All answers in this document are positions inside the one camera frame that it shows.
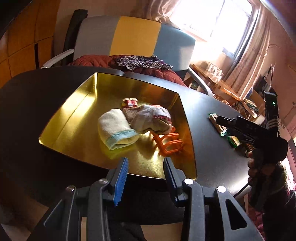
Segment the person's right hand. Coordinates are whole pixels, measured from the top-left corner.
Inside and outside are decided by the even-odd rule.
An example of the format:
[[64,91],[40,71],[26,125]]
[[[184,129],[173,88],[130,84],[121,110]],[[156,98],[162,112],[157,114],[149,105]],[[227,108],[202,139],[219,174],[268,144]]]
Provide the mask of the person's right hand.
[[269,177],[275,170],[276,164],[267,164],[262,167],[258,167],[257,159],[254,157],[253,151],[248,153],[248,183],[250,185],[255,183],[255,178],[259,175],[263,175],[264,177]]

